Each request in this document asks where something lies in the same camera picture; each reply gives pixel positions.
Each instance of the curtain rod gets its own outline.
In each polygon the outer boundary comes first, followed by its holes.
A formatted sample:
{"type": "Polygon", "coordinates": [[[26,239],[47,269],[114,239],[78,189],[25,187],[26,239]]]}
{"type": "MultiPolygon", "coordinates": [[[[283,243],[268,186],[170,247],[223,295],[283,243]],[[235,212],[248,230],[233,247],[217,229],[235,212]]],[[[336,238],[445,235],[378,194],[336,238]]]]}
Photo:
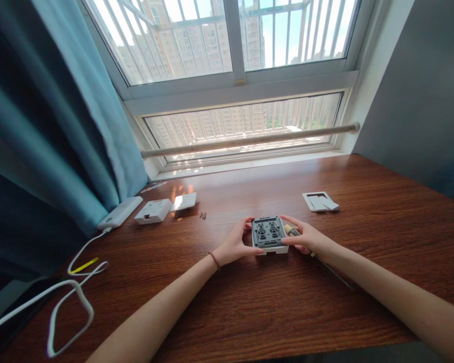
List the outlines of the curtain rod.
{"type": "Polygon", "coordinates": [[[141,156],[143,159],[147,159],[152,156],[170,156],[170,155],[179,155],[179,154],[188,154],[193,152],[201,151],[211,151],[217,149],[226,149],[239,146],[248,146],[255,144],[265,144],[276,141],[287,141],[287,140],[296,140],[296,139],[305,139],[309,137],[316,136],[325,136],[325,135],[335,135],[335,134],[345,134],[345,133],[356,133],[360,129],[360,124],[349,124],[346,126],[338,126],[328,129],[318,129],[318,130],[307,130],[307,131],[297,131],[287,134],[277,134],[277,135],[264,135],[246,139],[235,139],[235,140],[226,140],[218,141],[211,143],[196,143],[188,146],[180,146],[167,149],[157,149],[157,150],[148,150],[142,151],[141,156]]]}

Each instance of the wooden desk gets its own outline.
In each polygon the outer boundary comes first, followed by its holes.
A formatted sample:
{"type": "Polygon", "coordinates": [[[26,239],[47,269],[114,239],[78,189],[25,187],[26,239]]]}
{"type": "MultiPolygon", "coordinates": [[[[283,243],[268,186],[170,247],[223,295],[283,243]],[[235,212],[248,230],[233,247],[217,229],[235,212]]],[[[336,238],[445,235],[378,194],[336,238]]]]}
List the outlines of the wooden desk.
{"type": "MultiPolygon", "coordinates": [[[[288,214],[306,220],[341,245],[454,304],[454,201],[361,156],[187,177],[141,196],[145,201],[173,200],[193,191],[195,208],[176,218],[168,215],[161,224],[140,226],[131,216],[85,251],[81,261],[98,256],[110,266],[84,287],[95,310],[92,325],[54,362],[84,361],[247,215],[288,214]],[[316,191],[328,192],[340,211],[311,213],[301,193],[316,191]],[[206,220],[199,218],[201,212],[207,212],[206,220]]],[[[4,361],[47,361],[50,312],[67,291],[51,299],[3,354],[4,361]]],[[[57,349],[85,318],[76,297],[64,303],[57,349]]],[[[350,291],[317,260],[290,248],[286,255],[248,257],[223,267],[187,308],[154,360],[245,361],[415,339],[359,287],[350,291]]]]}

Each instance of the white wire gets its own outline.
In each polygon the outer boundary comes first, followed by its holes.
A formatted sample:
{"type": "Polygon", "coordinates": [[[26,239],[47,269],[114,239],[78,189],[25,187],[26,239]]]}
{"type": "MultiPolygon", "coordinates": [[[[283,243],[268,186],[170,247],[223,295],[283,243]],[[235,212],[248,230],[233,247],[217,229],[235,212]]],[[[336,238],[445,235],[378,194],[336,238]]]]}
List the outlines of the white wire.
{"type": "Polygon", "coordinates": [[[88,246],[88,244],[90,244],[92,241],[94,241],[95,239],[101,237],[101,236],[104,236],[106,233],[108,233],[109,231],[111,230],[111,228],[106,228],[99,236],[95,237],[95,238],[92,238],[90,239],[85,245],[83,248],[81,248],[81,250],[77,253],[77,255],[74,257],[74,259],[72,260],[72,262],[69,264],[69,267],[68,267],[68,271],[67,273],[69,275],[72,275],[72,276],[87,276],[84,280],[81,281],[81,283],[78,283],[77,281],[75,280],[66,280],[66,281],[61,281],[51,287],[49,287],[47,290],[41,292],[39,295],[37,295],[36,297],[33,297],[32,299],[30,299],[29,301],[27,301],[26,303],[20,305],[18,308],[16,308],[15,310],[9,312],[7,315],[5,315],[4,317],[2,317],[0,319],[0,325],[2,325],[4,322],[6,322],[8,319],[14,317],[16,314],[18,314],[19,312],[21,312],[22,310],[26,309],[27,307],[31,306],[33,303],[35,303],[36,301],[38,301],[39,299],[43,298],[44,296],[46,296],[48,293],[50,293],[51,291],[61,287],[61,286],[64,286],[64,285],[72,285],[73,289],[71,291],[69,291],[54,307],[54,310],[52,311],[52,314],[50,315],[50,321],[49,321],[49,336],[47,338],[47,355],[49,358],[54,358],[56,355],[59,355],[61,354],[64,350],[66,350],[77,338],[79,338],[82,333],[84,333],[86,331],[87,328],[89,328],[89,325],[91,325],[92,323],[92,320],[94,319],[94,309],[92,308],[92,305],[90,304],[90,302],[88,301],[88,299],[86,298],[86,296],[84,295],[84,292],[82,291],[82,285],[87,281],[89,280],[92,276],[94,275],[97,275],[98,273],[101,273],[102,271],[104,271],[108,265],[109,265],[109,262],[108,261],[104,261],[103,263],[101,263],[99,266],[97,266],[92,272],[89,272],[89,273],[82,273],[82,274],[73,274],[71,272],[71,268],[72,268],[72,265],[74,264],[74,262],[77,260],[77,258],[81,255],[81,253],[84,251],[84,249],[88,246]],[[69,342],[64,345],[61,349],[59,349],[59,351],[54,351],[54,336],[55,336],[55,319],[57,317],[57,312],[59,311],[59,307],[62,305],[62,303],[69,297],[72,295],[73,292],[76,292],[77,293],[77,296],[80,300],[80,302],[82,303],[82,306],[84,307],[84,309],[86,309],[87,311],[87,314],[88,314],[88,319],[87,319],[87,323],[86,325],[81,329],[81,331],[79,331],[79,333],[77,333],[71,340],[69,340],[69,342]]]}
{"type": "Polygon", "coordinates": [[[78,257],[81,255],[81,253],[84,251],[84,249],[91,243],[93,242],[95,239],[98,239],[102,236],[104,236],[106,233],[108,233],[109,231],[111,230],[111,227],[108,227],[106,228],[99,236],[97,237],[94,237],[92,239],[90,239],[88,241],[88,243],[86,243],[81,249],[80,251],[77,253],[77,255],[72,259],[71,263],[69,264],[68,268],[67,268],[67,273],[71,276],[89,276],[89,275],[97,275],[101,272],[103,272],[106,268],[107,268],[107,265],[105,268],[103,268],[102,270],[100,271],[97,271],[97,272],[94,272],[96,271],[96,269],[93,271],[93,272],[88,272],[88,273],[82,273],[82,274],[79,274],[79,273],[72,273],[72,265],[74,265],[74,263],[76,262],[76,260],[78,259],[78,257]]]}

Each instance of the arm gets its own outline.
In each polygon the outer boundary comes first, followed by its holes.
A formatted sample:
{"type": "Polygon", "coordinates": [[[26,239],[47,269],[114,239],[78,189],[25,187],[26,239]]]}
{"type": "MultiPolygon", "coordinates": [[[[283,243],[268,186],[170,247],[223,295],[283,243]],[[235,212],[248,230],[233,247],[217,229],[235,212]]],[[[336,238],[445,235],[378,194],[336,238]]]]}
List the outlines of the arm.
{"type": "Polygon", "coordinates": [[[317,253],[385,305],[442,358],[454,361],[454,305],[338,245],[308,223],[280,217],[301,233],[283,239],[283,243],[304,254],[317,253]]]}
{"type": "MultiPolygon", "coordinates": [[[[225,242],[213,252],[221,266],[242,256],[263,253],[262,249],[242,243],[243,233],[250,229],[247,223],[253,219],[254,217],[242,219],[225,242]]],[[[215,271],[217,265],[214,259],[210,255],[205,256],[126,319],[87,362],[150,361],[183,311],[215,271]]]]}

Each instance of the hand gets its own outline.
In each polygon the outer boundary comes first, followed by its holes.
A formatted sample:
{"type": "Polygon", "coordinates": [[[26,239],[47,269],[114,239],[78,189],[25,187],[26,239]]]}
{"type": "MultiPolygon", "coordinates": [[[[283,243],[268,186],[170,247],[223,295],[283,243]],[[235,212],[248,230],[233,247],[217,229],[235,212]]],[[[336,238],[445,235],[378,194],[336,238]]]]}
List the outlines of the hand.
{"type": "Polygon", "coordinates": [[[340,247],[339,244],[322,234],[309,223],[301,222],[298,219],[285,215],[280,215],[279,217],[293,224],[301,234],[300,236],[283,238],[281,242],[285,245],[294,245],[302,254],[306,255],[310,251],[313,251],[321,258],[326,258],[333,250],[340,247]]]}
{"type": "Polygon", "coordinates": [[[243,256],[255,256],[264,253],[263,249],[249,247],[242,242],[242,235],[252,229],[250,222],[254,219],[255,217],[243,218],[229,233],[225,242],[213,252],[220,266],[226,265],[243,256]]]}

